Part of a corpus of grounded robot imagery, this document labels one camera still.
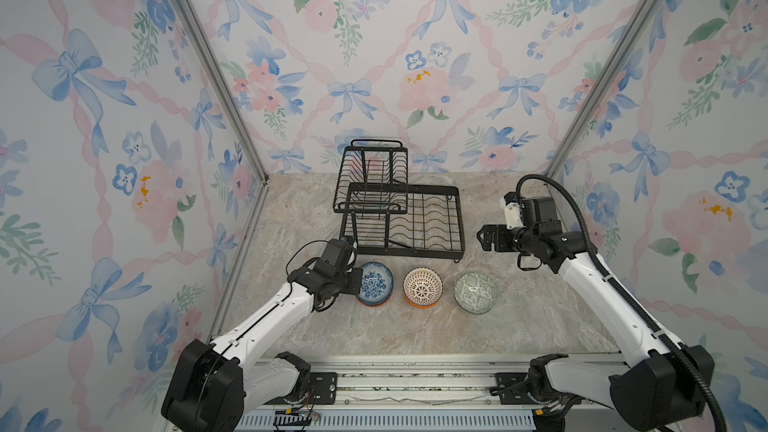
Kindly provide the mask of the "blue floral bowl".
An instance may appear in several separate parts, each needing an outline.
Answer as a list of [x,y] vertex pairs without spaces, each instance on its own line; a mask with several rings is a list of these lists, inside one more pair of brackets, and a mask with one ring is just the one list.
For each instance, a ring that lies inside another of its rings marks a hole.
[[366,306],[377,307],[386,303],[394,289],[391,270],[380,262],[362,265],[362,283],[357,299]]

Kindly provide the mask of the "green patterned bowl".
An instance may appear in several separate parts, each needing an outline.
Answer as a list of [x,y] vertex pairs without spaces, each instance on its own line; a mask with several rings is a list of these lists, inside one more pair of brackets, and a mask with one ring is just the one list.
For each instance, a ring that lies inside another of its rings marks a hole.
[[491,277],[470,272],[462,275],[454,287],[454,299],[458,306],[472,315],[490,312],[499,298],[499,290]]

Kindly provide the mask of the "white brown lattice bowl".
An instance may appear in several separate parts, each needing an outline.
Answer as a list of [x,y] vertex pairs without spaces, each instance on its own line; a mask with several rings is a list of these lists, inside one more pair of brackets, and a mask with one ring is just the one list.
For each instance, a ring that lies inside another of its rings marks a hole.
[[427,309],[436,305],[440,300],[443,293],[443,282],[434,270],[419,267],[405,275],[403,292],[406,300],[412,306]]

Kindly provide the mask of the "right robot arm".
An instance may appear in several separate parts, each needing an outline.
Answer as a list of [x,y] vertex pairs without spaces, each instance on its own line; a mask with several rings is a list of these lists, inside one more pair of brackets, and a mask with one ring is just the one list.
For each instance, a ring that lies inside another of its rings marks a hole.
[[663,327],[608,269],[588,233],[565,231],[553,198],[510,192],[500,204],[505,221],[478,231],[481,247],[534,258],[562,278],[606,327],[622,362],[610,368],[565,353],[536,357],[521,384],[498,386],[495,394],[525,393],[543,404],[539,416],[551,420],[588,400],[616,411],[637,431],[718,414],[712,356]]

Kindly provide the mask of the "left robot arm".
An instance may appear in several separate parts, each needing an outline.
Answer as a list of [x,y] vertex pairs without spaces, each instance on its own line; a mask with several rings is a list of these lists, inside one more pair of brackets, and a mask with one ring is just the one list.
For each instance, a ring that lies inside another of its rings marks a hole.
[[326,311],[341,295],[359,294],[357,256],[348,237],[326,241],[320,256],[289,272],[275,295],[242,323],[209,342],[190,342],[173,372],[162,417],[181,431],[232,431],[245,413],[271,401],[309,401],[307,361],[290,352],[259,361],[304,318]]

